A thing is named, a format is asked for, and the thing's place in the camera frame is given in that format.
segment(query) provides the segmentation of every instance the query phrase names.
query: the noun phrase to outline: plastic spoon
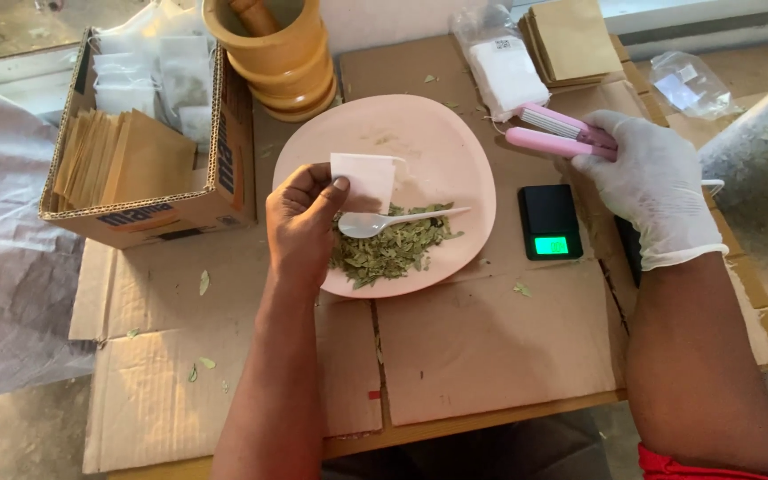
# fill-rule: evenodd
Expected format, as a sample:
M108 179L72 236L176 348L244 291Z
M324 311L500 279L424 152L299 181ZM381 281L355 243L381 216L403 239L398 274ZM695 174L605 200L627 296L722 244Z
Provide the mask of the plastic spoon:
M450 210L414 213L412 215L401 215L399 217L389 217L387 215L379 215L378 213L350 212L343 213L342 217L340 217L339 226L340 232L345 236L350 236L351 238L370 238L378 235L391 224L442 217L443 215L467 212L471 208L472 207L452 208Z

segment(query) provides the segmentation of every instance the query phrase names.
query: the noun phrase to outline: qr code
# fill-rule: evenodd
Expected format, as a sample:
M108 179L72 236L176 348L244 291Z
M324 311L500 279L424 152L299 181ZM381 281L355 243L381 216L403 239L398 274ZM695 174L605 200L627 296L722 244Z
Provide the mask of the qr code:
M236 217L225 215L223 217L215 217L219 222L227 225L227 226L233 226L234 224L239 224L239 220L236 220Z

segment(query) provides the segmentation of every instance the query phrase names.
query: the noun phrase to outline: pink crimper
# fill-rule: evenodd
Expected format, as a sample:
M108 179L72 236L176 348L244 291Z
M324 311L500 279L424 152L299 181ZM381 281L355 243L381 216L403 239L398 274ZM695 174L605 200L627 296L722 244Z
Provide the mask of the pink crimper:
M618 157L618 144L605 131L536 104L523 104L520 119L551 132L536 132L515 126L505 132L505 139L518 147L532 148L566 158L596 155L609 161Z

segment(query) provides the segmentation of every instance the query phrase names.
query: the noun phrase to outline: green lcd display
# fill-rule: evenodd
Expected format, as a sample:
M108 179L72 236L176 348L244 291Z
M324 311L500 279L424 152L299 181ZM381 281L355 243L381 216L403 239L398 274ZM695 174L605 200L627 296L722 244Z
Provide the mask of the green lcd display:
M540 256L560 256L567 254L568 240L564 236L546 236L535 239L535 253Z

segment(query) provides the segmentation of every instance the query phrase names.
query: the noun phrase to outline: red shirt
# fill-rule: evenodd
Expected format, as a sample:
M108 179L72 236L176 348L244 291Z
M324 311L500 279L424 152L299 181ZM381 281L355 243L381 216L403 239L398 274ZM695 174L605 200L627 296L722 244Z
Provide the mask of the red shirt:
M641 443L639 443L639 467L645 472L644 480L768 480L768 476L753 473L684 466L672 457L651 452Z

